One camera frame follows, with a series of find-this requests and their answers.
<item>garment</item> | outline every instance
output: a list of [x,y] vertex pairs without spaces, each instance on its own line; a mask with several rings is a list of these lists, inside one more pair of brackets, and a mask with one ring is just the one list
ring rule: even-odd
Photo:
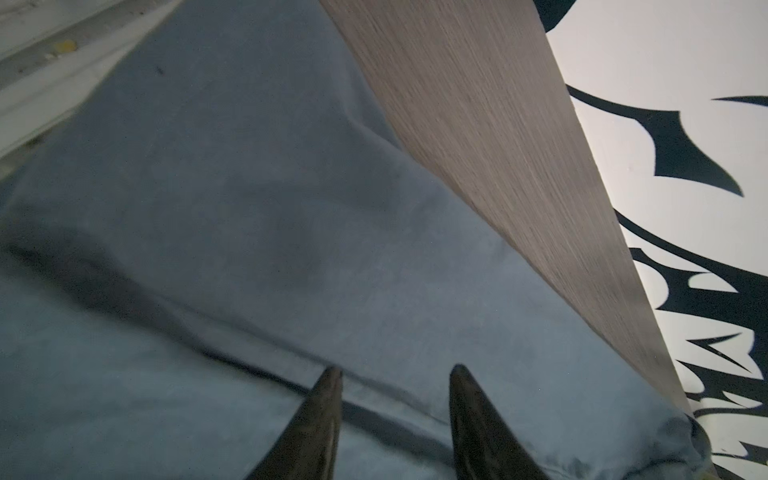
[[458,362],[552,478],[707,462],[696,422],[403,151],[313,0],[187,0],[14,182],[12,478],[238,478],[329,364],[336,478],[450,478]]

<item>black and white pattern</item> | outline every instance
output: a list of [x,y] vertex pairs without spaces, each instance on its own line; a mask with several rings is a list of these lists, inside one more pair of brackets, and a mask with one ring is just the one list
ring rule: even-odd
[[713,462],[768,478],[768,3],[535,3]]

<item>wood grain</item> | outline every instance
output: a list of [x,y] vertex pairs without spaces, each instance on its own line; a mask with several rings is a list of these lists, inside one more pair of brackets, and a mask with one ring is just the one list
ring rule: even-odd
[[689,412],[531,0],[321,0],[403,144]]

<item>folded cloth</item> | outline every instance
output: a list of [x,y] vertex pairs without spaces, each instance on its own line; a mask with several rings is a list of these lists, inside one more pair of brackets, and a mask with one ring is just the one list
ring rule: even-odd
[[33,270],[2,274],[10,478],[236,478],[329,364],[359,461],[340,447],[337,478],[444,475],[459,362],[551,478],[707,463],[696,422],[403,151],[314,0],[187,0],[12,188],[0,240]]

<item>black and white graphic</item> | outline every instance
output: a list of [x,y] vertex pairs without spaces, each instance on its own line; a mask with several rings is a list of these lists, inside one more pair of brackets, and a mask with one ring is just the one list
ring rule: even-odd
[[537,8],[718,473],[768,478],[768,3]]

